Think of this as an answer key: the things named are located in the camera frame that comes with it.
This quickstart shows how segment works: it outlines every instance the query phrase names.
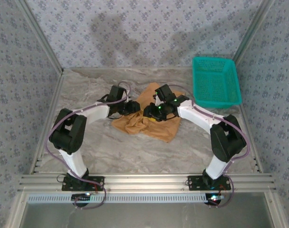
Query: teal plastic basket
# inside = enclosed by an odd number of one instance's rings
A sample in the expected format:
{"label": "teal plastic basket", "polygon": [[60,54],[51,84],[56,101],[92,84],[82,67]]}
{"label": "teal plastic basket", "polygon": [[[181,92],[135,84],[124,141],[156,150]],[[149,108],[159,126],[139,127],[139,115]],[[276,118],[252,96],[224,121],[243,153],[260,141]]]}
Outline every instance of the teal plastic basket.
{"label": "teal plastic basket", "polygon": [[229,108],[242,102],[235,63],[231,59],[195,57],[193,90],[196,104]]}

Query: brown cloth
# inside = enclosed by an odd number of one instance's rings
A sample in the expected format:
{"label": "brown cloth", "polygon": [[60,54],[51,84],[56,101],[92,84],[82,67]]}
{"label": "brown cloth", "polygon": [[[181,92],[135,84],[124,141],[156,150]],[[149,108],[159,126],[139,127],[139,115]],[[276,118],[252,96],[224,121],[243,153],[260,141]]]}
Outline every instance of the brown cloth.
{"label": "brown cloth", "polygon": [[[118,120],[113,120],[112,126],[127,134],[138,134],[141,132],[148,136],[170,142],[178,131],[181,120],[180,117],[162,122],[143,117],[144,108],[151,102],[155,103],[153,95],[155,94],[155,89],[158,89],[159,87],[160,86],[157,83],[150,83],[146,90],[144,90],[136,100],[140,104],[141,110],[137,113],[123,116]],[[176,96],[183,94],[178,91],[174,91],[174,93]]]}

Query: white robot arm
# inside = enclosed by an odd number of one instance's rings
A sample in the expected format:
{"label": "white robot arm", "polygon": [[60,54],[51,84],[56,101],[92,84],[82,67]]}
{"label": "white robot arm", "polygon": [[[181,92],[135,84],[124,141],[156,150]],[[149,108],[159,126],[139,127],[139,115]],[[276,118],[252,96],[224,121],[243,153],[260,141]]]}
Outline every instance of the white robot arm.
{"label": "white robot arm", "polygon": [[155,92],[156,102],[150,103],[144,109],[144,116],[157,121],[166,121],[168,114],[174,114],[174,116],[193,122],[211,135],[214,156],[203,171],[203,181],[208,188],[212,189],[222,177],[231,158],[246,146],[245,139],[233,127],[221,121],[225,119],[240,129],[237,119],[233,115],[223,117],[214,114],[193,104],[186,96],[176,97],[168,85],[163,85]]}
{"label": "white robot arm", "polygon": [[[116,104],[109,104],[122,100],[124,93],[127,94],[124,88],[113,85],[110,93],[91,105],[92,108],[84,108],[84,111],[79,109],[79,113],[63,121],[49,137],[50,142],[59,150],[66,164],[79,178],[84,178],[88,175],[88,169],[80,152],[86,126],[94,121],[107,118],[114,113],[129,115],[140,110],[138,102],[128,99]],[[74,111],[76,110],[62,109],[55,121],[55,125]]]}

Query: patterned wallpaper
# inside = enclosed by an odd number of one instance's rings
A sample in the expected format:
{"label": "patterned wallpaper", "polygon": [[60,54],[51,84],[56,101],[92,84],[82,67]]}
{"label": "patterned wallpaper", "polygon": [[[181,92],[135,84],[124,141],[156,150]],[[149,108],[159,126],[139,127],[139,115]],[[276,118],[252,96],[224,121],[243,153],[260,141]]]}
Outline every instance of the patterned wallpaper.
{"label": "patterned wallpaper", "polygon": [[57,73],[14,0],[0,0],[0,228],[29,171]]}
{"label": "patterned wallpaper", "polygon": [[233,57],[261,0],[28,0],[63,68]]}
{"label": "patterned wallpaper", "polygon": [[289,213],[289,0],[276,0],[237,66],[265,172]]}

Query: marble surface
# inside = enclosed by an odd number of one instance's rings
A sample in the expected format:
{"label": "marble surface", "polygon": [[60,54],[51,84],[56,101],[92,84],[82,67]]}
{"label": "marble surface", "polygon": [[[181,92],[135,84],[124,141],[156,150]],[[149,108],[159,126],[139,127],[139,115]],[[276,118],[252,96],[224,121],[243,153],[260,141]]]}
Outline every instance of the marble surface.
{"label": "marble surface", "polygon": [[[190,68],[71,69],[65,70],[64,76],[55,117],[64,107],[78,109],[91,105],[121,80],[129,82],[133,98],[150,82],[178,84],[192,91]],[[238,107],[211,111],[223,115],[234,114],[244,129]],[[48,146],[54,154],[58,154],[52,144]],[[170,143],[143,134],[127,135],[113,128],[110,119],[100,120],[87,126],[81,150],[91,173],[201,173],[213,156],[209,134],[187,120],[181,121],[179,131]],[[36,170],[66,171],[59,161],[46,152]],[[234,173],[255,171],[252,154],[236,161],[229,169]]]}

